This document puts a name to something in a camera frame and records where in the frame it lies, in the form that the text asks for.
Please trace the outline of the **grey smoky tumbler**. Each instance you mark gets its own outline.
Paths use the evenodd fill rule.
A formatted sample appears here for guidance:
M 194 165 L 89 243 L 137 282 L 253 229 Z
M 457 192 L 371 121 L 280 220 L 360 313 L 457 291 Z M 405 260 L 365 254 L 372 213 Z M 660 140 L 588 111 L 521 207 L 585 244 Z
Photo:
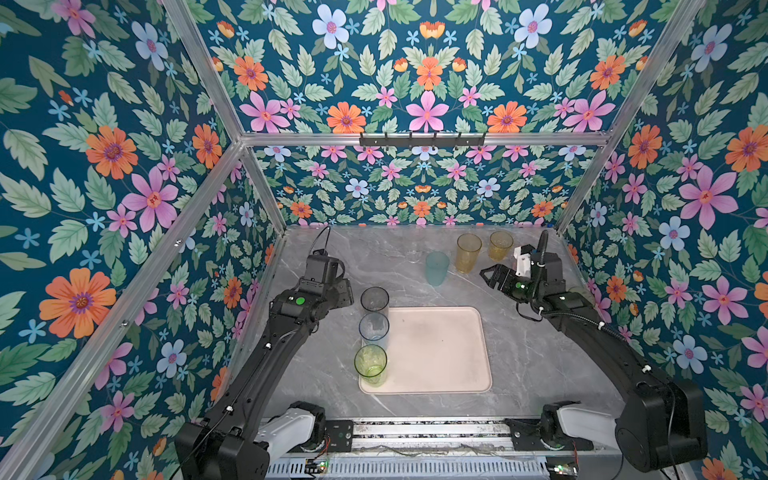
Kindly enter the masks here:
M 360 304 L 363 310 L 367 313 L 379 313 L 387 316 L 390 295 L 383 287 L 372 286 L 363 291 L 360 296 Z

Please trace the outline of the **light blue tumbler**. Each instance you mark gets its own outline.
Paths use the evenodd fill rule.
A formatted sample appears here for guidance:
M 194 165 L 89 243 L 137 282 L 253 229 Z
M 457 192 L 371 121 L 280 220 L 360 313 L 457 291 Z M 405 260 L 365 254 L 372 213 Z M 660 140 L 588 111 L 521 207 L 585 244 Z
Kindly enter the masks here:
M 358 330 L 364 345 L 387 348 L 390 322 L 386 315 L 380 312 L 367 313 L 360 320 Z

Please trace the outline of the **tall green faceted tumbler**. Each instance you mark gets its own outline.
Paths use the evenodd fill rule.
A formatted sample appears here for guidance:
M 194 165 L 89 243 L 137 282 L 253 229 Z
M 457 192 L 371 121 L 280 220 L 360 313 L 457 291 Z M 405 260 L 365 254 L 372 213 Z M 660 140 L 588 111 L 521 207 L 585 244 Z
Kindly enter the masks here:
M 374 387 L 384 383 L 387 365 L 386 350 L 375 344 L 362 346 L 354 357 L 354 368 L 359 379 Z

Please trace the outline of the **beige plastic tray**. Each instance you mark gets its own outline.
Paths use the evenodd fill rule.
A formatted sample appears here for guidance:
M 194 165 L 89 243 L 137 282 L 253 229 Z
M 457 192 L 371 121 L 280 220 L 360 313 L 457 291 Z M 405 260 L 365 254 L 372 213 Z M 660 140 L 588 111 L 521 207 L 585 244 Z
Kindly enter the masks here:
M 392 307 L 386 337 L 387 365 L 372 395 L 485 393 L 492 386 L 479 311 L 473 307 Z

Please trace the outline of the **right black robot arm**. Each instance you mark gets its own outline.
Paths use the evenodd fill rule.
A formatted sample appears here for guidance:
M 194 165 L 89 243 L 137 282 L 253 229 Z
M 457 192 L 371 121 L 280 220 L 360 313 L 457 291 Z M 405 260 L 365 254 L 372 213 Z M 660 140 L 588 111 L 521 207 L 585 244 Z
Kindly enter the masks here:
M 544 406 L 543 441 L 581 438 L 621 452 L 636 470 L 650 472 L 706 458 L 709 448 L 704 395 L 690 380 L 675 380 L 655 368 L 615 329 L 596 305 L 566 287 L 561 259 L 526 246 L 516 268 L 495 264 L 481 270 L 492 289 L 535 311 L 579 346 L 618 390 L 619 416 L 587 409 L 577 401 Z

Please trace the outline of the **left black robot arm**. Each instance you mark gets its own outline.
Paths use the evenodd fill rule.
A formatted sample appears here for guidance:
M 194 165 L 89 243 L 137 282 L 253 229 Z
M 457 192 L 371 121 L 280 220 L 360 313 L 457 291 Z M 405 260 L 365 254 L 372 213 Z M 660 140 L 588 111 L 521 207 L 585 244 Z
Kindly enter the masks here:
M 342 260 L 311 252 L 297 284 L 270 303 L 268 319 L 248 360 L 202 421 L 187 422 L 174 444 L 185 479 L 262 479 L 272 461 L 306 443 L 318 443 L 324 411 L 296 402 L 259 426 L 288 365 L 327 314 L 352 305 Z

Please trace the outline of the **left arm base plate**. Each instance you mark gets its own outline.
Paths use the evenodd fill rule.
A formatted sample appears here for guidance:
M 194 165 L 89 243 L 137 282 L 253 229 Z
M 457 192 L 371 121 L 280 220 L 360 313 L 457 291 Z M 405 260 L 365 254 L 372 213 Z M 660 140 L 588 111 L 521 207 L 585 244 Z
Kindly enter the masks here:
M 303 453 L 319 455 L 327 452 L 348 453 L 352 450 L 355 423 L 352 420 L 316 422 L 309 439 L 298 446 Z

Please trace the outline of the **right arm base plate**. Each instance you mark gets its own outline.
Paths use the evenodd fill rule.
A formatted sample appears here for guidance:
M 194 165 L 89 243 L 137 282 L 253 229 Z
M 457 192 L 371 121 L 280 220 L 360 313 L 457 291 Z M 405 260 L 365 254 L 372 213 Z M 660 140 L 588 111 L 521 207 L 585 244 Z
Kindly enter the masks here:
M 577 451 L 592 451 L 594 443 L 565 435 L 550 421 L 534 418 L 505 418 L 503 423 L 510 430 L 510 437 L 516 451 L 563 451 L 575 448 Z

